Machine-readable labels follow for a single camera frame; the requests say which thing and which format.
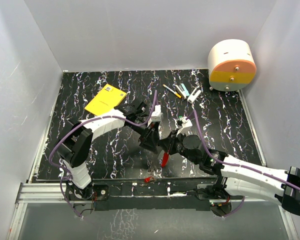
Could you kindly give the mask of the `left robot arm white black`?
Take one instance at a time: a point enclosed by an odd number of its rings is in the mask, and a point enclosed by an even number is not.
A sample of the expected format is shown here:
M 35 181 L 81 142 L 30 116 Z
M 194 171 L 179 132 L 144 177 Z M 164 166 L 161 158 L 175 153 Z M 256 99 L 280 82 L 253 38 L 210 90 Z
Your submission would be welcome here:
M 163 119 L 161 106 L 155 102 L 149 115 L 145 114 L 146 104 L 134 101 L 131 104 L 118 105 L 101 116 L 69 121 L 65 136 L 56 144 L 56 152 L 62 158 L 69 171 L 70 180 L 76 186 L 76 194 L 83 200 L 93 195 L 92 179 L 86 166 L 91 144 L 98 137 L 115 129 L 127 126 L 137 132 L 139 146 L 157 154 L 160 139 L 159 124 Z

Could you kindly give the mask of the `red key tag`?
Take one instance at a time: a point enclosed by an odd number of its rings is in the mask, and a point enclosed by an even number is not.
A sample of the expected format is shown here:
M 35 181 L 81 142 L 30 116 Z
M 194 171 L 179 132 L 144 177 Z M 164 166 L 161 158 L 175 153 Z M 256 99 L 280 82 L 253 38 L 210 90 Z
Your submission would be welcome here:
M 147 177 L 144 179 L 145 183 L 150 183 L 150 182 L 154 182 L 156 179 L 153 176 Z

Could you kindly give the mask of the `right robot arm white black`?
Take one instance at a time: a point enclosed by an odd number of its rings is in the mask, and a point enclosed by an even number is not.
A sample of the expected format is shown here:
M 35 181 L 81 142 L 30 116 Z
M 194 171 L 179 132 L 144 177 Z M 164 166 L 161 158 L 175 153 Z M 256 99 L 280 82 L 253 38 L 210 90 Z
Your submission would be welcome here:
M 266 200 L 300 216 L 300 168 L 273 169 L 240 160 L 222 151 L 207 148 L 198 135 L 176 135 L 158 141 L 168 155 L 179 154 L 200 170 L 220 178 L 213 194 L 223 199 L 243 196 Z

